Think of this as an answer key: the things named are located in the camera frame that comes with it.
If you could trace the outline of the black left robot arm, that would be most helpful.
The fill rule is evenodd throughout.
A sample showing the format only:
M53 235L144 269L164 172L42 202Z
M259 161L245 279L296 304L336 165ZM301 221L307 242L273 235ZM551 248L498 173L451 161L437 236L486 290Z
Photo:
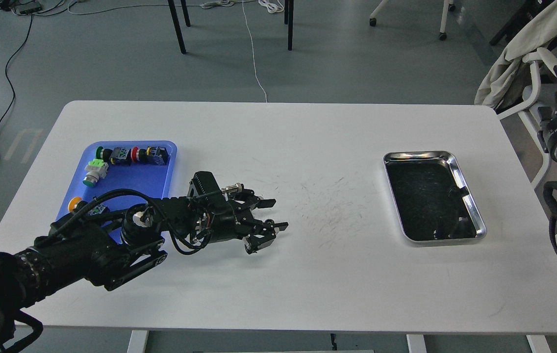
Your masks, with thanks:
M1 353L19 353L40 337L43 324L24 308L82 279L112 291L160 265L163 233L183 255L232 239L249 254L270 246L288 223L256 219L253 211L275 204L240 183L219 187L211 172L198 171L181 197L114 189L71 205L32 246L0 251Z

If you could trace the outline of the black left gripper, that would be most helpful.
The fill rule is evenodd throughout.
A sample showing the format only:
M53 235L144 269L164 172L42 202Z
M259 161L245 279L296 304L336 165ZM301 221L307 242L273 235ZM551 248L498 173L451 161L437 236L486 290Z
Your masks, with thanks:
M252 189L233 192L226 212L211 217L209 243L244 239L247 254L254 254L272 245L277 234L286 230L288 222L275 222L276 227L270 228L265 220L252 227L243 219L249 221L253 217L252 210L272 208L276 202L276 199L263 199L257 196Z

